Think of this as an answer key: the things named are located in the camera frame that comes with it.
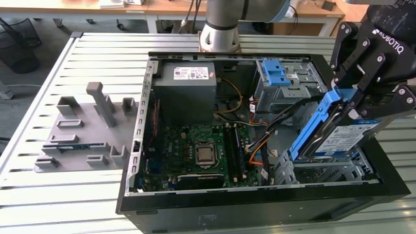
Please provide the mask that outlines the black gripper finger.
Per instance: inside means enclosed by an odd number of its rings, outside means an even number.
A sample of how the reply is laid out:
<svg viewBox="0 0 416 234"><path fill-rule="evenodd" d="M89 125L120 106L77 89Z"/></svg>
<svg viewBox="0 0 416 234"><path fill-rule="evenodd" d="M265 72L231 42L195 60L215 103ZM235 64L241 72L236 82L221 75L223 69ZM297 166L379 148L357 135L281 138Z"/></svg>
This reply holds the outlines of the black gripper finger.
<svg viewBox="0 0 416 234"><path fill-rule="evenodd" d="M361 92L389 92L391 85L383 81L391 56L391 35L371 22L344 22L336 36L331 58L335 78L332 89Z"/></svg>
<svg viewBox="0 0 416 234"><path fill-rule="evenodd" d="M348 116L352 119L397 118L416 113L416 86L399 84L393 92L363 94L351 101Z"/></svg>

